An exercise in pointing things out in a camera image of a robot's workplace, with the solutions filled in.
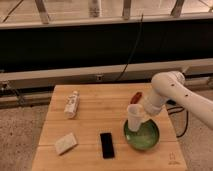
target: green bowl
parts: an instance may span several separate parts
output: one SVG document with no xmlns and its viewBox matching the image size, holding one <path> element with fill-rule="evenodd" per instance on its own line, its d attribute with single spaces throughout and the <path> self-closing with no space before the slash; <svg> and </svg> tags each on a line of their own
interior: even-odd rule
<svg viewBox="0 0 213 171">
<path fill-rule="evenodd" d="M 127 120 L 124 124 L 124 134 L 127 142 L 137 150 L 154 147 L 160 138 L 159 129 L 152 119 L 142 123 L 137 132 L 129 130 Z"/>
</svg>

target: phone screen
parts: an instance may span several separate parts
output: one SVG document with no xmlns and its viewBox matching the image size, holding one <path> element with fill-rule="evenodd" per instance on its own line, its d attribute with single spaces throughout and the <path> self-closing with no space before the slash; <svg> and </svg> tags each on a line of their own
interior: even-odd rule
<svg viewBox="0 0 213 171">
<path fill-rule="evenodd" d="M 107 159 L 115 157 L 111 133 L 101 133 L 100 136 L 103 158 Z"/>
</svg>

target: paper cup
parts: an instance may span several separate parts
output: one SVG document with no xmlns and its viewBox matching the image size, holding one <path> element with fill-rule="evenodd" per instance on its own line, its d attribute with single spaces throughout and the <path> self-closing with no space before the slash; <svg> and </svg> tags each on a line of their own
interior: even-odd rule
<svg viewBox="0 0 213 171">
<path fill-rule="evenodd" d="M 141 109 L 140 104 L 130 104 L 127 107 L 128 128 L 133 132 L 137 132 L 142 123 Z"/>
</svg>

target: white bottle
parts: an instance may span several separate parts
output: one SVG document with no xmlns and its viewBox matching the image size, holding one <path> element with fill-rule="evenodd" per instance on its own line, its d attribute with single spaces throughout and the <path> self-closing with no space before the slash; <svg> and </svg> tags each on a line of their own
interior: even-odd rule
<svg viewBox="0 0 213 171">
<path fill-rule="evenodd" d="M 76 115 L 78 103 L 79 93 L 77 91 L 73 91 L 73 93 L 68 97 L 68 102 L 64 109 L 64 113 L 67 115 L 68 119 L 71 119 Z"/>
<path fill-rule="evenodd" d="M 101 0 L 89 0 L 89 16 L 90 17 L 101 17 Z"/>
</svg>

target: orange object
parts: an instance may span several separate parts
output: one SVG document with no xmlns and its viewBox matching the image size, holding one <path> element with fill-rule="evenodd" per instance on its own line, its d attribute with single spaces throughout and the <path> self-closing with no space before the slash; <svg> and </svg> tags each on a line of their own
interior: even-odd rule
<svg viewBox="0 0 213 171">
<path fill-rule="evenodd" d="M 137 92 L 131 99 L 130 104 L 136 104 L 142 97 L 142 92 Z"/>
</svg>

